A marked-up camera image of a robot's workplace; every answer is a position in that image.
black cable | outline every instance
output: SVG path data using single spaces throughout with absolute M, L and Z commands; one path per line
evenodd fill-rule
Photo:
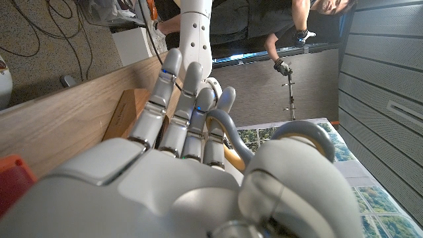
M 73 53 L 75 54 L 75 57 L 77 58 L 78 61 L 78 66 L 79 66 L 79 73 L 81 75 L 81 81 L 84 81 L 84 77 L 82 74 L 82 66 L 81 66 L 81 61 L 79 60 L 78 54 L 76 49 L 72 46 L 72 43 L 69 41 L 69 38 L 66 36 L 66 34 L 63 32 L 63 30 L 60 28 L 59 24 L 56 22 L 56 20 L 54 20 L 53 14 L 52 14 L 52 6 L 50 5 L 50 0 L 46 0 L 47 3 L 47 8 L 48 8 L 48 14 L 50 15 L 50 17 L 52 18 L 54 24 L 57 26 L 57 28 L 59 29 L 60 33 L 63 35 L 63 37 L 65 38 L 65 40 L 67 41 L 67 43 L 71 46 Z
M 90 49 L 90 55 L 91 55 L 91 58 L 90 58 L 90 64 L 88 65 L 87 72 L 86 72 L 86 74 L 85 74 L 85 78 L 88 80 L 88 73 L 89 73 L 90 68 L 91 68 L 91 66 L 92 66 L 92 64 L 93 64 L 93 49 L 91 49 L 91 44 L 90 44 L 90 41 L 89 41 L 89 39 L 88 39 L 87 33 L 85 32 L 85 28 L 84 28 L 84 18 L 83 18 L 83 16 L 81 16 L 81 15 L 82 15 L 82 12 L 81 12 L 81 11 L 82 11 L 82 10 L 81 10 L 81 8 L 80 8 L 80 7 L 79 7 L 79 5 L 77 4 L 77 16 L 78 16 L 78 20 L 79 20 L 79 22 L 81 23 L 81 26 L 82 26 L 82 31 L 84 32 L 85 40 L 87 41 L 88 47 L 89 47 L 89 49 Z
M 85 74 L 85 77 L 86 77 L 86 79 L 88 80 L 88 74 L 89 74 L 89 70 L 90 70 L 90 68 L 91 68 L 91 66 L 92 66 L 92 64 L 93 64 L 93 50 L 92 50 L 92 48 L 91 48 L 91 44 L 90 44 L 90 42 L 89 42 L 89 39 L 88 39 L 88 36 L 87 36 L 87 33 L 86 33 L 86 31 L 85 31 L 85 29 L 84 29 L 84 27 L 83 27 L 83 18 L 81 19 L 81 15 L 80 15 L 80 12 L 79 12 L 79 8 L 78 8 L 78 4 L 77 3 L 75 3 L 75 6 L 76 6 L 76 8 L 77 8 L 77 16 L 78 16 L 78 29 L 77 29 L 77 31 L 76 31 L 76 33 L 75 34 L 72 34 L 72 35 L 70 35 L 70 36 L 67 36 L 65 33 L 64 33 L 64 31 L 60 28 L 60 26 L 59 26 L 59 24 L 56 22 L 56 20 L 53 18 L 53 14 L 52 14 L 52 10 L 57 14 L 57 15 L 59 15 L 61 18 L 63 18 L 63 19 L 72 19 L 73 18 L 73 11 L 72 11 L 72 8 L 71 8 L 71 6 L 69 5 L 69 3 L 67 3 L 65 0 L 61 0 L 63 3 L 65 3 L 66 4 L 66 7 L 69 9 L 69 16 L 65 16 L 65 15 L 63 15 L 63 14 L 61 14 L 61 13 L 59 13 L 51 4 L 50 4 L 50 0 L 46 0 L 46 3 L 47 3 L 47 8 L 48 8 L 48 12 L 49 12 L 49 15 L 50 15 L 50 17 L 52 18 L 52 20 L 53 20 L 53 22 L 54 22 L 54 24 L 57 26 L 57 28 L 59 29 L 59 31 L 60 31 L 60 33 L 61 33 L 61 36 L 60 35 L 56 35 L 56 34 L 53 34 L 53 33 L 51 33 L 51 32 L 48 32 L 48 31 L 46 31 L 46 30 L 44 30 L 44 29 L 42 29 L 42 28 L 40 28 L 37 24 L 35 24 L 34 22 L 32 22 L 23 12 L 22 12 L 22 10 L 20 9 L 20 7 L 17 5 L 17 3 L 16 3 L 16 1 L 15 0 L 9 0 L 9 2 L 12 4 L 12 6 L 19 12 L 19 14 L 21 15 L 21 16 L 23 16 L 24 17 L 24 19 L 27 21 L 27 23 L 31 26 L 31 28 L 32 28 L 32 30 L 34 31 L 34 33 L 35 33 L 35 35 L 36 35 L 36 37 L 37 37 L 37 50 L 33 53 L 33 54 L 29 54 L 29 55 L 23 55 L 23 54 L 19 54 L 19 53 L 16 53 L 16 52 L 12 52 L 12 51 L 10 51 L 10 50 L 8 50 L 8 49 L 6 49 L 6 48 L 4 48 L 4 47 L 1 47 L 0 46 L 0 49 L 2 49 L 2 50 L 4 50 L 4 51 L 6 51 L 6 52 L 9 52 L 10 54 L 14 54 L 14 55 L 16 55 L 16 56 L 21 56 L 21 57 L 26 57 L 26 58 L 28 58 L 28 57 L 32 57 L 32 56 L 35 56 L 39 51 L 40 51 L 40 45 L 41 45 L 41 43 L 40 43 L 40 37 L 38 36 L 38 33 L 37 33 L 37 31 L 36 30 L 39 30 L 40 32 L 42 32 L 42 33 L 44 33 L 46 36 L 48 36 L 48 37 L 51 37 L 51 38 L 55 38 L 55 39 L 59 39 L 59 40 L 66 40 L 67 41 L 67 43 L 71 46 L 71 48 L 72 48 L 72 50 L 73 50 L 73 53 L 75 54 L 75 57 L 77 58 L 77 61 L 78 61 L 78 66 L 79 66 L 79 73 L 80 73 L 80 76 L 81 76 L 81 80 L 82 81 L 84 81 L 84 78 L 83 78 L 83 71 L 82 71 L 82 66 L 81 66 L 81 61 L 79 60 L 79 57 L 78 57 L 78 55 L 77 55 L 77 52 L 76 52 L 76 49 L 72 46 L 72 44 L 71 44 L 71 42 L 69 41 L 69 39 L 70 38 L 73 38 L 73 37 L 75 37 L 76 35 L 78 35 L 78 33 L 80 33 L 80 31 L 83 31 L 83 33 L 84 33 L 84 37 L 85 37 L 85 40 L 87 41 L 87 44 L 88 44 L 88 47 L 89 47 L 89 49 L 90 49 L 90 54 L 91 54 L 91 58 L 90 58 L 90 64 L 89 64 L 89 66 L 88 66 L 88 68 L 87 68 L 87 72 L 86 72 L 86 74 Z
M 157 52 L 156 46 L 154 45 L 154 42 L 153 42 L 153 37 L 151 36 L 150 29 L 148 28 L 147 19 L 145 18 L 144 11 L 143 11 L 143 7 L 142 7 L 142 5 L 141 5 L 141 1 L 140 1 L 140 0 L 138 0 L 138 4 L 139 4 L 139 8 L 141 9 L 141 15 L 142 15 L 143 20 L 144 20 L 145 29 L 146 29 L 146 31 L 147 31 L 148 37 L 150 38 L 151 45 L 153 46 L 154 52 L 156 53 L 156 56 L 157 56 L 157 59 L 160 61 L 160 64 L 161 64 L 161 65 L 163 65 L 163 61 L 161 60 L 161 58 L 160 58 L 160 56 L 159 56 L 159 53 Z M 174 84 L 175 84 L 175 85 L 176 85 L 176 87 L 179 89 L 179 91 L 182 91 L 182 89 L 180 88 L 180 86 L 178 85 L 178 83 L 177 83 L 177 82 L 174 82 Z
M 53 33 L 51 33 L 51 32 L 48 32 L 47 30 L 44 30 L 44 29 L 42 29 L 41 27 L 39 27 L 37 24 L 35 24 L 33 21 L 31 21 L 31 19 L 29 19 L 23 12 L 22 12 L 22 10 L 20 9 L 20 7 L 18 6 L 18 4 L 16 3 L 16 1 L 15 0 L 9 0 L 11 3 L 12 3 L 12 5 L 15 7 L 15 9 L 26 19 L 26 21 L 27 22 L 29 22 L 33 27 L 35 27 L 37 30 L 39 30 L 40 32 L 42 32 L 42 33 L 44 33 L 45 35 L 47 35 L 47 36 L 49 36 L 49 37 L 51 37 L 51 38 L 56 38 L 56 39 L 61 39 L 61 40 L 65 40 L 65 38 L 63 37 L 63 36 L 60 36 L 60 35 L 56 35 L 56 34 L 53 34 Z M 78 33 L 80 33 L 80 31 L 81 31 L 81 26 L 78 24 L 78 30 L 74 33 L 74 34 L 72 34 L 72 35 L 70 35 L 70 36 L 66 36 L 67 38 L 73 38 L 73 37 L 75 37 L 76 35 L 78 35 Z
M 18 11 L 25 19 L 26 19 L 26 17 L 23 15 L 23 13 L 22 12 L 20 12 L 20 11 Z M 40 37 L 38 36 L 38 34 L 37 34 L 37 31 L 35 30 L 35 28 L 34 28 L 34 26 L 30 23 L 30 22 L 28 22 L 28 24 L 31 26 L 31 28 L 32 28 L 32 31 L 34 31 L 34 33 L 35 33 L 35 36 L 37 37 L 37 50 L 33 53 L 33 54 L 29 54 L 29 55 L 22 55 L 22 54 L 20 54 L 20 53 L 15 53 L 15 52 L 12 52 L 12 51 L 10 51 L 10 50 L 8 50 L 8 49 L 6 49 L 6 48 L 4 48 L 4 47 L 1 47 L 0 46 L 0 49 L 2 49 L 2 50 L 4 50 L 4 51 L 6 51 L 6 52 L 9 52 L 10 54 L 14 54 L 14 55 L 16 55 L 16 56 L 22 56 L 22 57 L 32 57 L 32 56 L 35 56 L 36 54 L 38 54 L 38 52 L 40 51 L 40 47 L 41 47 L 41 41 L 40 41 Z

wooden board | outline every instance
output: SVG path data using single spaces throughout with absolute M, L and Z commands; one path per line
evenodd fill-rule
M 45 175 L 99 143 L 123 91 L 151 91 L 160 67 L 156 57 L 145 59 L 0 113 L 0 157 L 19 154 L 37 177 Z M 168 115 L 179 94 L 175 88 Z

gray tube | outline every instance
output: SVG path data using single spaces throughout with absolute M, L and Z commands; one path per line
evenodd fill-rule
M 286 134 L 302 135 L 308 139 L 314 140 L 318 143 L 316 146 L 322 147 L 325 157 L 333 163 L 335 158 L 335 146 L 330 140 L 328 133 L 320 126 L 308 121 L 288 122 L 280 126 L 270 139 L 280 139 Z
M 230 115 L 228 115 L 228 113 L 222 109 L 214 109 L 207 113 L 207 120 L 209 120 L 209 118 L 213 118 L 221 124 L 223 131 L 226 133 L 233 149 L 244 161 L 245 167 L 247 168 L 252 157 L 254 156 L 254 153 L 244 144 L 242 139 L 239 137 L 235 123 L 233 123 Z

tree image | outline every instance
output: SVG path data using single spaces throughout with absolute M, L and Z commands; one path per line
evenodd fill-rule
M 257 129 L 249 130 L 238 130 L 239 137 L 244 143 L 256 142 L 257 141 Z
M 258 129 L 258 136 L 260 139 L 270 139 L 276 129 L 278 128 Z
M 260 141 L 260 146 L 261 146 L 262 144 L 264 144 L 266 141 L 268 141 L 268 140 L 266 139 L 266 140 L 262 140 L 262 141 Z
M 330 125 L 330 122 L 327 123 L 317 123 L 318 126 L 320 126 L 321 128 L 323 128 L 327 133 L 333 133 L 336 132 L 332 125 Z
M 379 216 L 379 218 L 394 238 L 422 238 L 422 236 L 417 233 L 414 226 L 409 222 L 407 218 L 404 218 L 402 216 Z
M 354 192 L 354 195 L 356 195 L 356 200 L 357 200 L 357 203 L 358 203 L 358 207 L 360 208 L 360 213 L 370 212 L 369 208 L 367 207 L 367 205 L 363 201 L 362 197 L 360 197 L 358 192 L 354 188 L 352 189 L 352 191 Z
M 376 217 L 372 216 L 371 218 L 372 218 L 373 222 L 376 224 L 376 228 L 377 228 L 377 231 L 379 232 L 380 236 L 382 238 L 388 238 L 388 235 L 385 233 L 385 231 L 382 228 L 382 225 L 379 223 L 379 221 L 376 219 Z
M 330 140 L 334 145 L 343 145 L 342 138 L 337 133 L 329 133 Z
M 389 200 L 389 195 L 376 186 L 359 187 L 358 190 L 375 212 L 399 212 Z
M 253 153 L 257 152 L 258 149 L 258 143 L 254 142 L 254 143 L 246 143 L 245 144 Z
M 356 158 L 346 145 L 335 145 L 335 157 L 338 161 L 355 160 Z
M 368 216 L 362 216 L 362 228 L 363 228 L 363 234 L 365 238 L 377 238 L 378 235 L 376 234 L 376 230 L 374 226 L 372 226 L 370 217 Z

glove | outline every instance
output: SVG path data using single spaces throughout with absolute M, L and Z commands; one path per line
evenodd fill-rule
M 293 35 L 293 41 L 294 41 L 294 46 L 297 48 L 302 48 L 305 45 L 305 40 L 308 39 L 308 37 L 313 37 L 316 36 L 316 33 L 314 32 L 309 32 L 309 30 L 305 29 L 305 30 L 299 30 L 297 31 L 297 33 L 295 35 Z
M 284 62 L 282 58 L 279 58 L 275 61 L 275 65 L 273 66 L 273 68 L 277 72 L 281 73 L 283 76 L 288 76 L 289 66 Z

